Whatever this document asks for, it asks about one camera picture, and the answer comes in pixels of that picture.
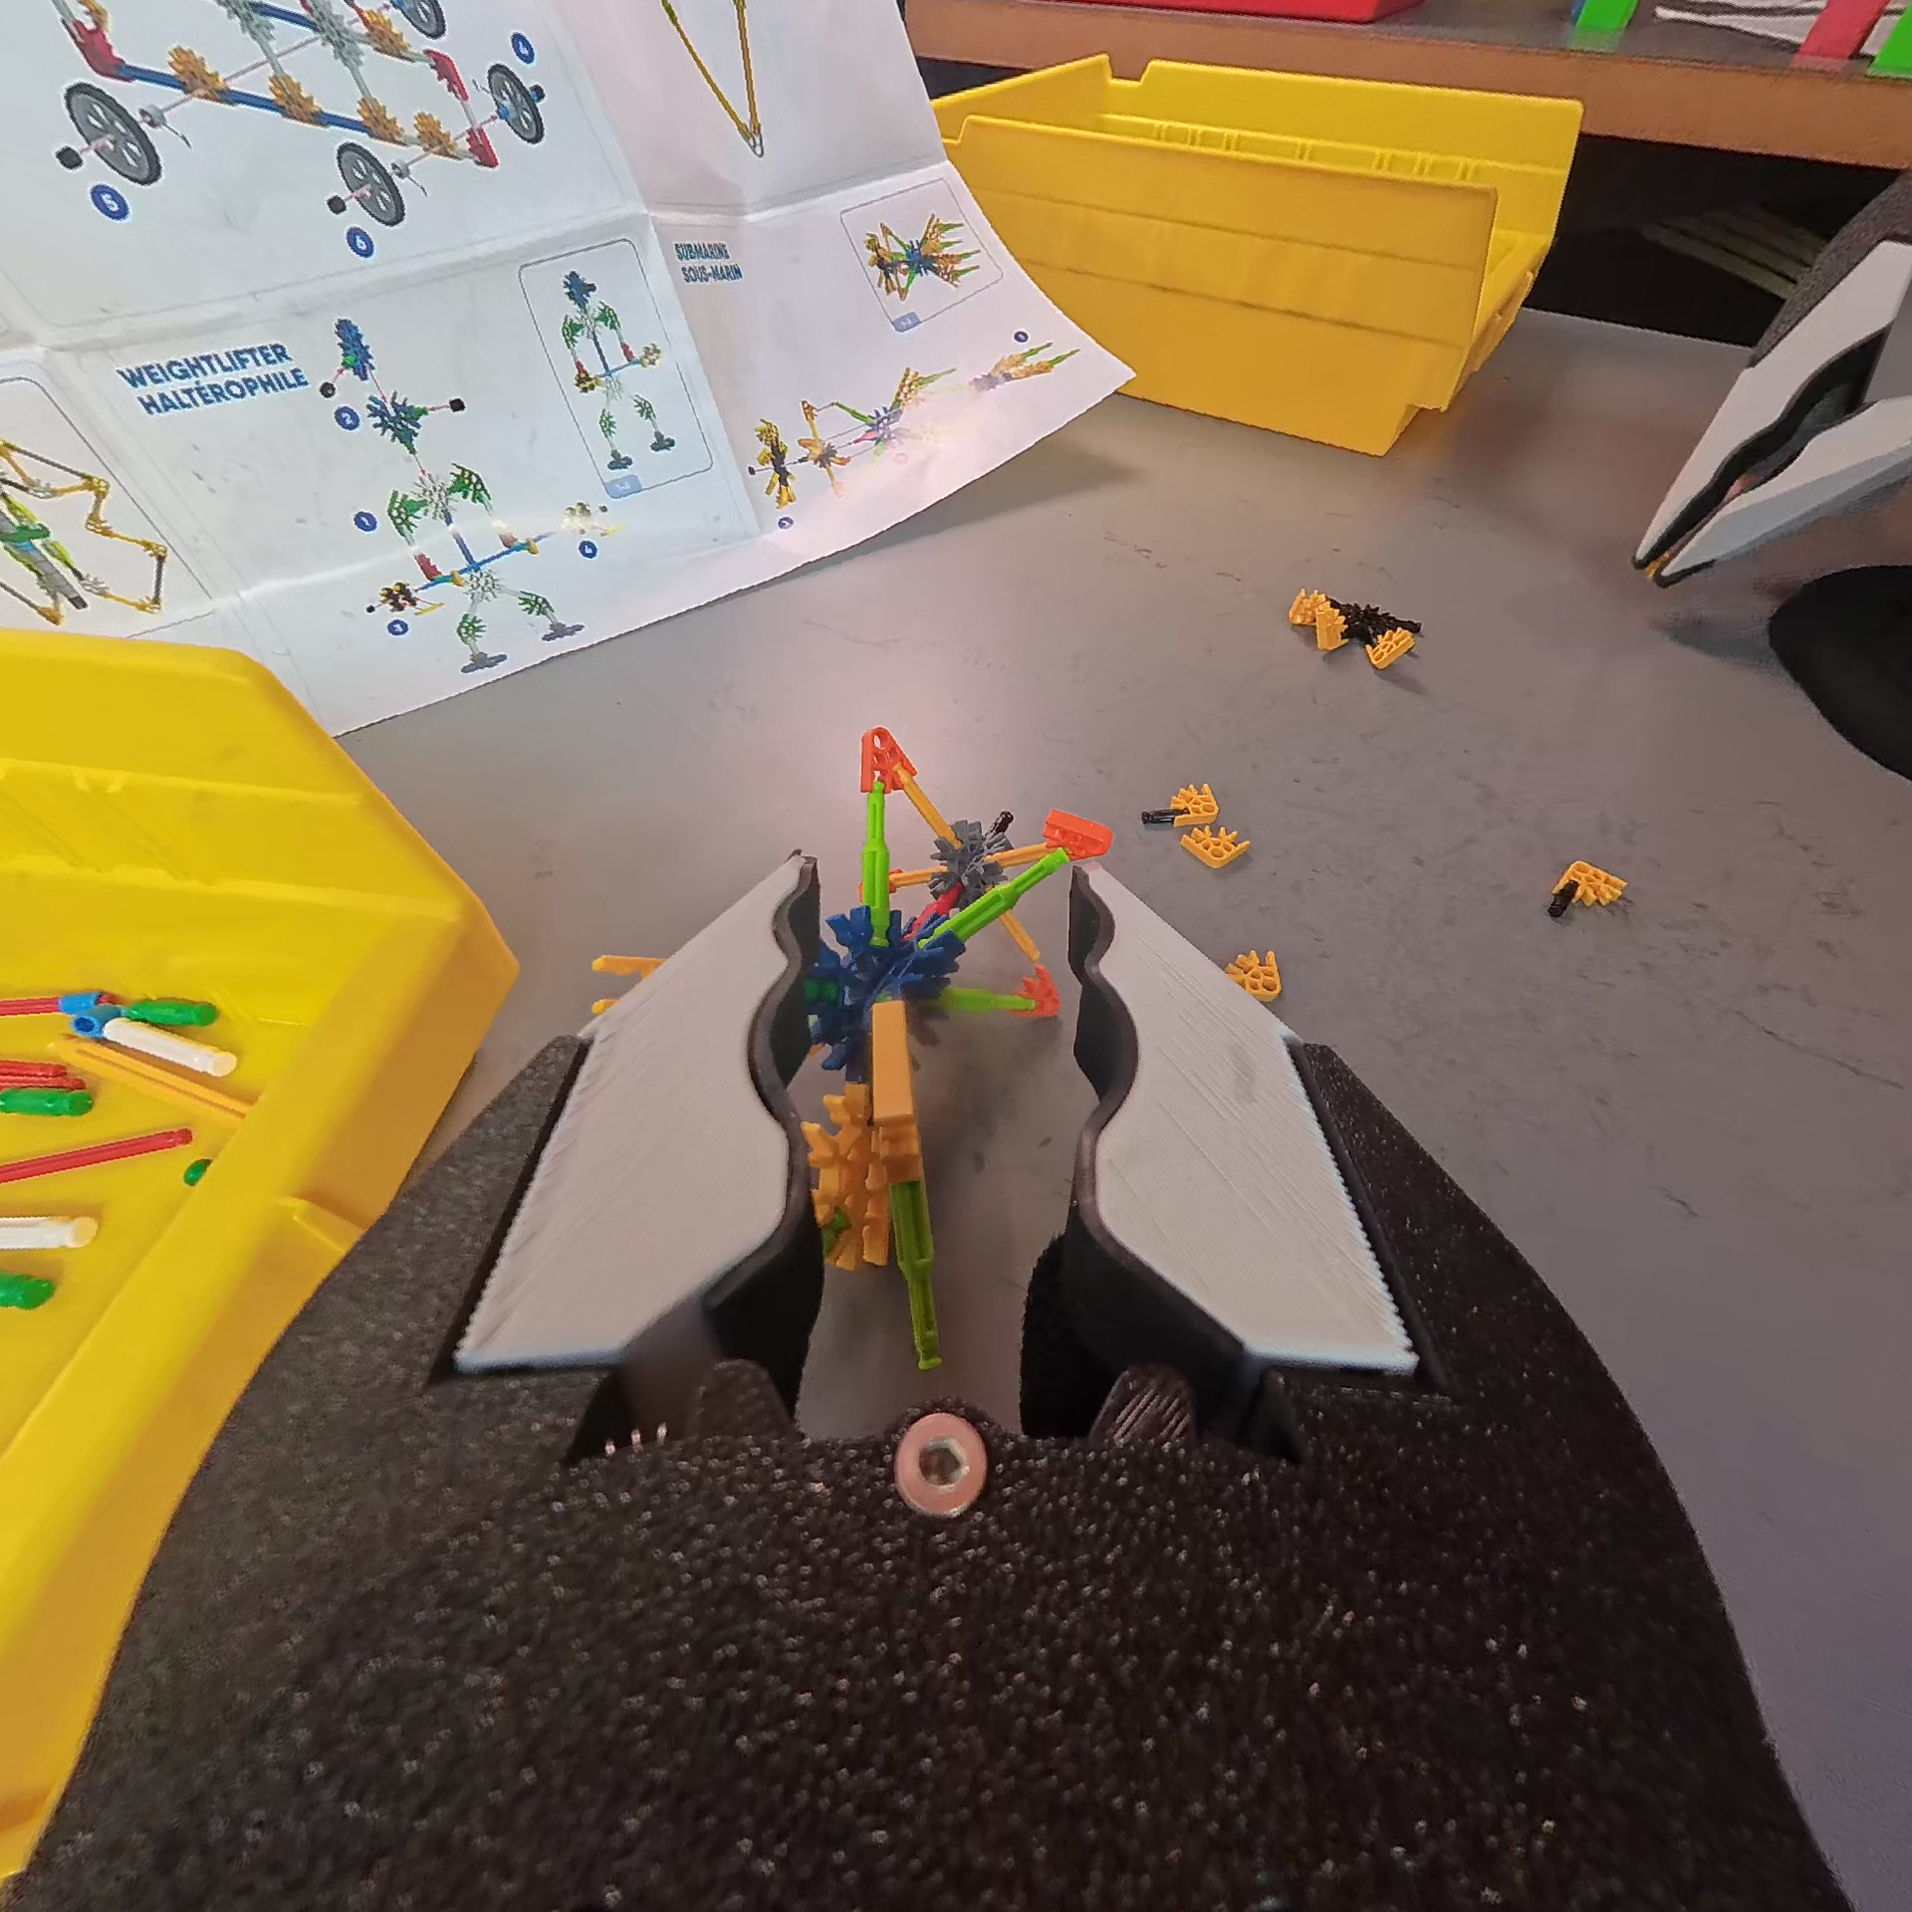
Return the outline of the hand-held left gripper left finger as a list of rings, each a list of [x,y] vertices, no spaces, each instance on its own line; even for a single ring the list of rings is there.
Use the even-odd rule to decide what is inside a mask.
[[[791,854],[588,1023],[454,1373],[604,1373],[651,1435],[745,1358],[796,1409],[823,1267],[786,1088],[818,940],[817,864]]]

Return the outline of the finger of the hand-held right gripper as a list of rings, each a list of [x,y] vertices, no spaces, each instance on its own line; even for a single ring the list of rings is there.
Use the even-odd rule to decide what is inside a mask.
[[[1658,585],[1741,557],[1816,519],[1855,507],[1909,474],[1909,402],[1872,402],[1811,436],[1777,474],[1737,488],[1708,510],[1665,557],[1650,559]]]
[[[1877,245],[1766,356],[1741,369],[1634,553],[1650,570],[1699,519],[1872,402],[1906,396],[1909,248]]]

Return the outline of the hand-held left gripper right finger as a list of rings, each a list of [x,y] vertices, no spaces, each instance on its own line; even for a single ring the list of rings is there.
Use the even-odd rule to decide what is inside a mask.
[[[1289,1442],[1285,1384],[1416,1389],[1386,1236],[1285,1023],[1107,872],[1074,870],[1074,1061],[1095,1105],[1021,1325],[1021,1429],[1080,1438],[1121,1369],[1197,1429]]]

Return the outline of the colourful toy construction model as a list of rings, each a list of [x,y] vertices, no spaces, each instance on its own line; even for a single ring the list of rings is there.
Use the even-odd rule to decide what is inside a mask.
[[[1047,1019],[1061,993],[1013,907],[1070,862],[1105,854],[1111,826],[1053,807],[1037,844],[1013,814],[943,820],[891,730],[860,740],[866,803],[857,903],[826,922],[804,971],[808,1047],[843,1085],[804,1121],[823,1261],[899,1267],[920,1369],[939,1366],[934,1250],[917,1121],[913,1012]]]

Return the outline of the grey desk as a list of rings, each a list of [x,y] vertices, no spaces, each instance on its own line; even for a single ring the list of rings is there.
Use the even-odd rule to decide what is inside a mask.
[[[1080,1197],[963,1512],[725,1364],[679,1442],[435,1517],[230,1802],[54,1897],[1847,1907],[1602,1360],[1344,1063],[1277,1058],[1418,1377],[1221,1381]]]

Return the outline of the scattered loose toy pieces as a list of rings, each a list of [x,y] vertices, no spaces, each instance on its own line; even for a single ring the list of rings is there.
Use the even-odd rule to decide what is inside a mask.
[[[74,988],[3,995],[1,1306],[32,1315],[129,1251],[155,1186],[197,1186],[249,1113],[214,1002]]]

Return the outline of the yellow storage bin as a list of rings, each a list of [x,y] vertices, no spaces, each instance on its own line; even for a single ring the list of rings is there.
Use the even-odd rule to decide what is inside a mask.
[[[1,1317],[1,1843],[48,1826],[159,1539],[255,1368],[389,1205],[516,973],[260,663],[3,633],[3,995],[201,996],[249,1101],[129,1251]]]
[[[933,102],[946,156],[1129,392],[1368,455],[1449,407],[1551,245],[1584,106],[1087,56]]]

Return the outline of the printed instruction sheet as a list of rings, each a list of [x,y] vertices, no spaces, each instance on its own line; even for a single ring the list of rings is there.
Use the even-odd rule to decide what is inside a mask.
[[[3,626],[339,732],[830,557],[1129,370],[897,4],[1,7]]]

